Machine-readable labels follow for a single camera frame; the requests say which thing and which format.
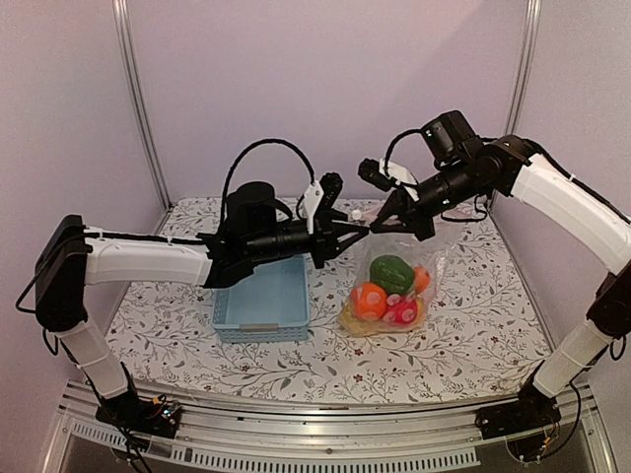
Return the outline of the green toy bell pepper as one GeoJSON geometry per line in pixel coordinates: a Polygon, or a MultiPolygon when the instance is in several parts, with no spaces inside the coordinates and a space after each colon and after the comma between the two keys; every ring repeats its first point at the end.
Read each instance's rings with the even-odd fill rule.
{"type": "Polygon", "coordinates": [[[379,285],[387,295],[407,293],[414,284],[414,269],[402,258],[385,254],[376,257],[369,269],[370,282],[379,285]]]}

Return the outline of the clear zip top bag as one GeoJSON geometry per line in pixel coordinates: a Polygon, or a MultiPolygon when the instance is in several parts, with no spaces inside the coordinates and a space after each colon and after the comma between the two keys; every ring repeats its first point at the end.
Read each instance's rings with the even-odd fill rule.
{"type": "Polygon", "coordinates": [[[339,313],[346,334],[368,337],[420,328],[467,220],[461,210],[451,210],[433,220],[433,236],[419,240],[397,231],[399,220],[389,217],[383,233],[362,240],[356,279],[339,313]]]}

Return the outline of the orange toy orange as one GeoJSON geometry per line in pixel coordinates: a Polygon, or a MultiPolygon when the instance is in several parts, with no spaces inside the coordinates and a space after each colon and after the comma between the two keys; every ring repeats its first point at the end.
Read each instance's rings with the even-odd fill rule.
{"type": "Polygon", "coordinates": [[[431,275],[427,269],[422,266],[414,267],[414,291],[416,294],[423,293],[431,283],[431,275]]]}

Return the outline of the orange green toy mango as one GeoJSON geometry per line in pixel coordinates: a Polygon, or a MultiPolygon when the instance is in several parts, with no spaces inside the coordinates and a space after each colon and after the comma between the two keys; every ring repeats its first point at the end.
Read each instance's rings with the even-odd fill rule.
{"type": "Polygon", "coordinates": [[[377,284],[366,282],[355,287],[350,301],[354,315],[360,320],[379,320],[386,313],[386,292],[377,284]]]}

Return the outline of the red toy apple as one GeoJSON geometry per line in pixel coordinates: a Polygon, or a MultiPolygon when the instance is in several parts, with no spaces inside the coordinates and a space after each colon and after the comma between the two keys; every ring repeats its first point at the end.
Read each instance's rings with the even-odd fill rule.
{"type": "Polygon", "coordinates": [[[419,318],[421,307],[422,303],[417,298],[401,300],[387,308],[382,321],[388,326],[409,326],[419,318]]]}

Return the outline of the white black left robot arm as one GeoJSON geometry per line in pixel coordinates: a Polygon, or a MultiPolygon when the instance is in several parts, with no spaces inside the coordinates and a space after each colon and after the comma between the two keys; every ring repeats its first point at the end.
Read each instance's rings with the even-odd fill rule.
{"type": "Polygon", "coordinates": [[[175,401],[139,397],[131,374],[110,350],[84,305],[88,285],[167,282],[226,289],[255,268],[308,254],[316,268],[366,237],[367,227],[334,209],[341,183],[334,173],[308,186],[301,217],[262,181],[241,185],[222,198],[216,233],[194,238],[109,233],[62,219],[35,264],[25,291],[35,295],[30,313],[52,355],[64,351],[88,379],[100,404],[99,421],[127,436],[175,437],[181,418],[175,401]]]}

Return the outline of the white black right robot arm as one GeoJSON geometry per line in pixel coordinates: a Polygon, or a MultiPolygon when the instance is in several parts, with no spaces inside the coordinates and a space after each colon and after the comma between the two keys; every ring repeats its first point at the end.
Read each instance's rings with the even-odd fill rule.
{"type": "Polygon", "coordinates": [[[475,132],[458,110],[396,135],[384,155],[358,174],[389,196],[371,229],[423,241],[433,220],[474,197],[500,194],[536,212],[599,262],[603,278],[586,314],[529,375],[517,397],[483,407],[475,424],[484,439],[558,426],[558,395],[573,387],[615,342],[630,334],[630,218],[565,170],[535,141],[475,132]]]}

